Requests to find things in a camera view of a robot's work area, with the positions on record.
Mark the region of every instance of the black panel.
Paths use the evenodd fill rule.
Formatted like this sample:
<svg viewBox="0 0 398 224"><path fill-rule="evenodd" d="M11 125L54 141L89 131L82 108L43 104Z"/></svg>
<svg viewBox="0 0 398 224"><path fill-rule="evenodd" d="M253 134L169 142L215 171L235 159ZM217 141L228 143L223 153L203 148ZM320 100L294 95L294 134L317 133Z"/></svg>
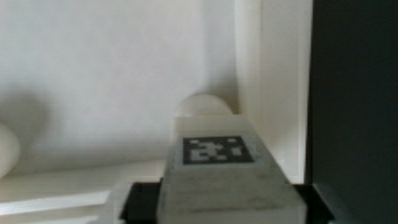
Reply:
<svg viewBox="0 0 398 224"><path fill-rule="evenodd" d="M398 223L397 1L315 0L310 181L365 223Z"/></svg>
<svg viewBox="0 0 398 224"><path fill-rule="evenodd" d="M121 219L127 224L157 224L160 183L136 183L128 195Z"/></svg>

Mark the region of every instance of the white device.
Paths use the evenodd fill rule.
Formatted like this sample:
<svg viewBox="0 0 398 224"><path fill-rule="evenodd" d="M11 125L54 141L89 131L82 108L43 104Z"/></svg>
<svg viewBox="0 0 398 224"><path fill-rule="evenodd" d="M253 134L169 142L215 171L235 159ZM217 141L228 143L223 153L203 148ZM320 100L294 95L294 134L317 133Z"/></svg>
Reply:
<svg viewBox="0 0 398 224"><path fill-rule="evenodd" d="M180 117L175 134L157 223L304 224L306 204L246 118ZM114 214L95 223L123 223L130 187L112 193Z"/></svg>

